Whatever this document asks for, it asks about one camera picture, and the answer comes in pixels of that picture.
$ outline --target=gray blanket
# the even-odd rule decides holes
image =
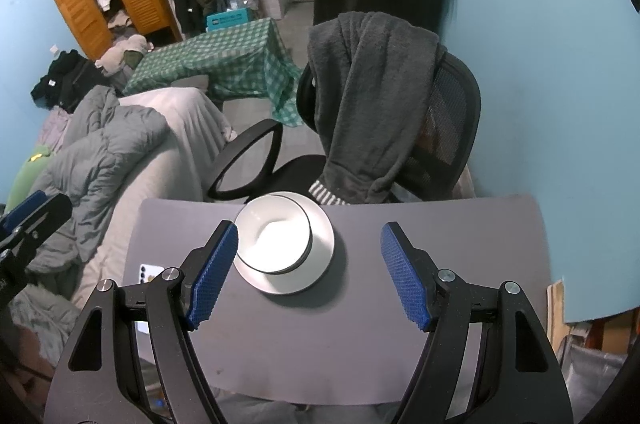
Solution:
[[[154,109],[120,106],[112,89],[97,86],[78,105],[62,150],[34,183],[32,192],[63,193],[73,205],[70,220],[27,267],[39,287],[23,290],[11,307],[14,322],[38,334],[42,355],[52,364],[78,316],[68,299],[81,267],[102,242],[120,185],[168,133],[165,118]]]
[[[386,13],[341,13],[309,30],[323,204],[380,203],[406,162],[431,94],[438,35]]]

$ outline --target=green pillow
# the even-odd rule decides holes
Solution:
[[[47,167],[49,159],[53,157],[53,152],[48,146],[36,146],[31,152],[31,157],[27,159],[15,176],[14,185],[9,191],[9,198],[6,201],[4,212],[8,213],[29,196],[29,191],[38,175]]]

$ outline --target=blue wall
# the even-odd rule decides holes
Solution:
[[[631,2],[452,0],[443,39],[482,93],[476,186],[535,195],[566,318],[640,305],[640,16]]]
[[[0,202],[30,156],[48,111],[37,108],[31,89],[47,73],[52,45],[80,50],[53,0],[0,0]]]

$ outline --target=office chair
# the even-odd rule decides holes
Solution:
[[[316,88],[308,64],[300,78],[296,105],[302,120],[317,131]],[[423,201],[449,198],[471,153],[479,118],[480,91],[474,75],[462,61],[445,52],[436,66],[420,135],[396,183]],[[249,184],[221,191],[220,184],[231,166],[253,144],[272,132],[271,148],[260,173]],[[325,156],[303,155],[274,171],[281,144],[282,125],[272,119],[245,130],[225,146],[213,163],[209,197],[213,200],[248,197],[248,202],[276,191],[292,191],[316,201],[309,188],[321,175]]]

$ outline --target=blue gripper pad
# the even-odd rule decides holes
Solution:
[[[47,201],[44,191],[37,190],[2,218],[2,229],[10,234],[20,223]]]
[[[425,330],[431,317],[427,311],[427,299],[424,285],[415,274],[414,268],[406,257],[402,246],[389,227],[385,224],[380,234],[380,249],[386,268],[396,286],[406,316]]]
[[[238,251],[238,228],[235,224],[231,224],[193,284],[191,308],[187,314],[187,321],[193,330],[198,328],[201,322],[210,318],[226,274],[236,257],[236,251]]]

